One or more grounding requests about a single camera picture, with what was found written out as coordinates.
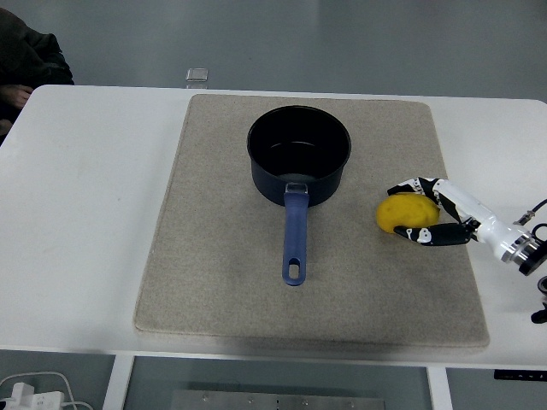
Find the felt mat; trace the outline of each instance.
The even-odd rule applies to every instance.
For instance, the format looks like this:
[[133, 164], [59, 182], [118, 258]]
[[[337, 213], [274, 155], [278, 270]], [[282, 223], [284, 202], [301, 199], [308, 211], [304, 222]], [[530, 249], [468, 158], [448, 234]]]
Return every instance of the felt mat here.
[[[298, 287], [281, 277], [285, 209], [254, 186], [246, 149], [256, 119], [293, 104], [333, 114], [352, 142], [338, 190], [309, 209], [307, 278]], [[418, 176], [446, 178], [423, 103], [194, 96], [136, 328], [277, 348], [485, 347], [466, 248], [422, 247], [376, 226], [385, 191]]]

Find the table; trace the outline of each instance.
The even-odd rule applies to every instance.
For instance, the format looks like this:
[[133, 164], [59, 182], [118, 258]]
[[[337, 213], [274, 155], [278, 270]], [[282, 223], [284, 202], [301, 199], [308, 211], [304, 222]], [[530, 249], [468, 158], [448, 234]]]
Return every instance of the table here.
[[[0, 149], [0, 349], [116, 354], [113, 386], [129, 378], [134, 355], [427, 366], [432, 385], [440, 382], [433, 400], [436, 391], [441, 401], [447, 366], [547, 369], [547, 325], [530, 320], [542, 307], [537, 282], [546, 267], [524, 277], [481, 243], [467, 245], [491, 336], [478, 354], [249, 351], [138, 335], [133, 309], [185, 110], [191, 96], [207, 92], [423, 102], [450, 179], [502, 220], [547, 197], [547, 106], [538, 101], [40, 87]], [[540, 211], [531, 225], [544, 220]]]

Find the saucepan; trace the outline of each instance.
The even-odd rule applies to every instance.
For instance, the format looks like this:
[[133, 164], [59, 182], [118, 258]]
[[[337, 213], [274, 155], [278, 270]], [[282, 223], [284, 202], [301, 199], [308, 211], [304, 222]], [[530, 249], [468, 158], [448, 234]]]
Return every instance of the saucepan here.
[[350, 157], [350, 134], [323, 110], [291, 105], [256, 120], [247, 150], [256, 188], [285, 206], [282, 277], [298, 286], [306, 279], [308, 207], [326, 201], [338, 188]]

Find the robotic hand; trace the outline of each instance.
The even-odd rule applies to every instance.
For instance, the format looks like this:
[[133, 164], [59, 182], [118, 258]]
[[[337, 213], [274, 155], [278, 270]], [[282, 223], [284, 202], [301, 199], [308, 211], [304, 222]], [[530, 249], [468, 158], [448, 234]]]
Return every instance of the robotic hand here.
[[515, 262], [525, 275], [535, 271], [547, 259], [547, 242], [522, 227], [533, 217], [533, 211], [513, 225], [506, 225], [490, 209], [447, 179], [409, 179], [390, 188], [387, 194], [398, 192], [425, 195], [457, 220], [427, 228], [396, 226], [395, 233], [402, 237], [426, 246], [464, 244], [471, 239], [487, 243], [497, 259]]

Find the blue handle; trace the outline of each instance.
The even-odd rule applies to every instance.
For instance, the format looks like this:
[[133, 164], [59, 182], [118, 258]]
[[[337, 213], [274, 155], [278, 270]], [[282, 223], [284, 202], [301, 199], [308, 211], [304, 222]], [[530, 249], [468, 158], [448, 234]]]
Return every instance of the blue handle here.
[[[309, 195], [303, 192], [286, 192], [285, 245], [283, 250], [283, 279], [290, 286], [306, 280], [306, 236], [308, 229]], [[291, 265], [298, 268], [297, 278], [291, 278]]]

